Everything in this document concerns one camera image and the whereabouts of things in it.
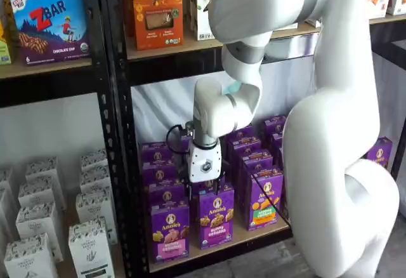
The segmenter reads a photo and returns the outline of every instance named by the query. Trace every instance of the logo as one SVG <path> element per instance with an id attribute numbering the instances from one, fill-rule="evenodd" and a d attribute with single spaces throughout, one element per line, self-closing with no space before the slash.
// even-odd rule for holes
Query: logo
<path id="1" fill-rule="evenodd" d="M 173 224 L 176 221 L 176 217 L 173 213 L 168 214 L 168 216 L 166 217 L 166 223 Z"/>
<path id="2" fill-rule="evenodd" d="M 206 162 L 200 167 L 200 170 L 204 173 L 209 172 L 211 170 L 211 163 L 209 159 L 206 159 Z"/>
<path id="3" fill-rule="evenodd" d="M 221 199 L 219 197 L 215 198 L 213 201 L 213 207 L 214 208 L 220 208 L 221 207 Z"/>

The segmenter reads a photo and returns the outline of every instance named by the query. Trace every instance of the gray floor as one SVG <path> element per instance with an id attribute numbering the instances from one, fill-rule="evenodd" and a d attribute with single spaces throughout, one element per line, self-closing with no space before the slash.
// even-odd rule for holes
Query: gray floor
<path id="1" fill-rule="evenodd" d="M 406 277 L 406 219 L 399 216 L 376 278 Z M 235 257 L 178 278 L 314 278 L 293 240 Z"/>

